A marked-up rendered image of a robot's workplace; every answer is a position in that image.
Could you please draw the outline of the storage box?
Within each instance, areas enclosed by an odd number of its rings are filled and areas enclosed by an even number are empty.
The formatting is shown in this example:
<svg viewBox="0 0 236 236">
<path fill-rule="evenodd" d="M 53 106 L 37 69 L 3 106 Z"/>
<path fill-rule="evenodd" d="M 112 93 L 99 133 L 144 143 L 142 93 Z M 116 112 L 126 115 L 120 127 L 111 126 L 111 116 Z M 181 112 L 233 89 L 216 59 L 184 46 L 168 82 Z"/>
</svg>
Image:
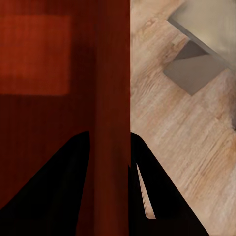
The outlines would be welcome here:
<svg viewBox="0 0 236 236">
<path fill-rule="evenodd" d="M 0 0 L 0 210 L 86 131 L 75 236 L 129 236 L 131 0 Z"/>
</svg>

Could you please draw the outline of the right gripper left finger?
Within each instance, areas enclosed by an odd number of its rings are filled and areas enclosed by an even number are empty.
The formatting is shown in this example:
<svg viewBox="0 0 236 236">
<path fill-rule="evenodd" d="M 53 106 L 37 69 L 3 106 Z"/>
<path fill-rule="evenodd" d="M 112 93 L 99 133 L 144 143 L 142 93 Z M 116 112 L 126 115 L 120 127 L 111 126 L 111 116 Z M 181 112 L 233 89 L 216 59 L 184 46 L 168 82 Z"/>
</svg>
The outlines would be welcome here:
<svg viewBox="0 0 236 236">
<path fill-rule="evenodd" d="M 0 210 L 0 236 L 75 236 L 89 132 L 70 138 Z"/>
</svg>

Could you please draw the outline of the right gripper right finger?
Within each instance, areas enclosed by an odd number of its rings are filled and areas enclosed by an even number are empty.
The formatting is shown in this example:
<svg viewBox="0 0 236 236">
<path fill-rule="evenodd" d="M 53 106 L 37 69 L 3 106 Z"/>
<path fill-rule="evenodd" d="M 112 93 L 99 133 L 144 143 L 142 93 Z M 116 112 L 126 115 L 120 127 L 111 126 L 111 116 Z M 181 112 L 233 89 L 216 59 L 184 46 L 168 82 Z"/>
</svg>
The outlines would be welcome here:
<svg viewBox="0 0 236 236">
<path fill-rule="evenodd" d="M 146 217 L 139 166 L 156 219 Z M 131 133 L 128 165 L 129 236 L 210 236 L 145 141 Z"/>
</svg>

